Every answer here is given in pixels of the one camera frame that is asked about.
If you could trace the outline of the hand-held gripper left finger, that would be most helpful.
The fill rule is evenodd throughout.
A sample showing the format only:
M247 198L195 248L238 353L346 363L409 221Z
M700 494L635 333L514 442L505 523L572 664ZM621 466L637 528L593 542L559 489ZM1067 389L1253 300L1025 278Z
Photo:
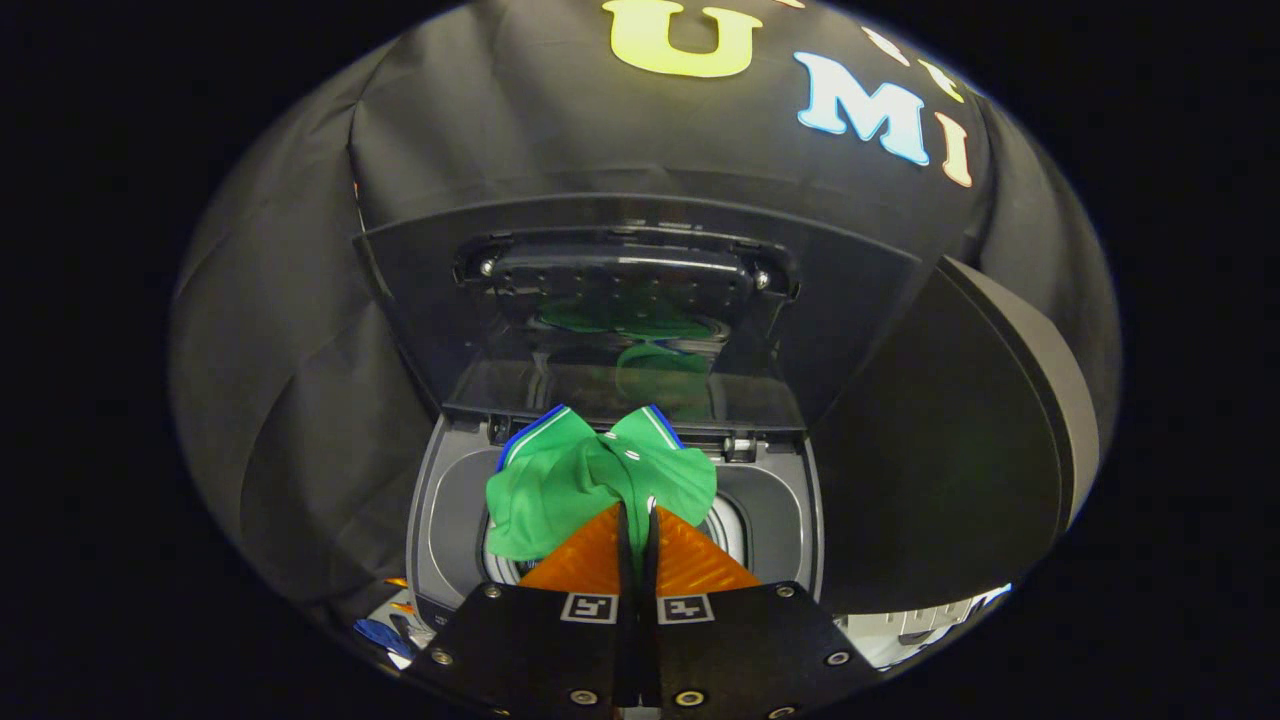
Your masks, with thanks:
M521 582L477 585L404 675L484 716L620 716L637 703L635 609L613 503Z

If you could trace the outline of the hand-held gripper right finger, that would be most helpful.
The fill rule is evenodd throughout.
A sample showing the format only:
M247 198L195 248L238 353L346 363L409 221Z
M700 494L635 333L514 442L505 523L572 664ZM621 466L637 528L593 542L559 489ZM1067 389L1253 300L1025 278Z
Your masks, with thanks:
M881 682L801 584L758 580L667 509L648 520L643 707L662 719L800 719Z

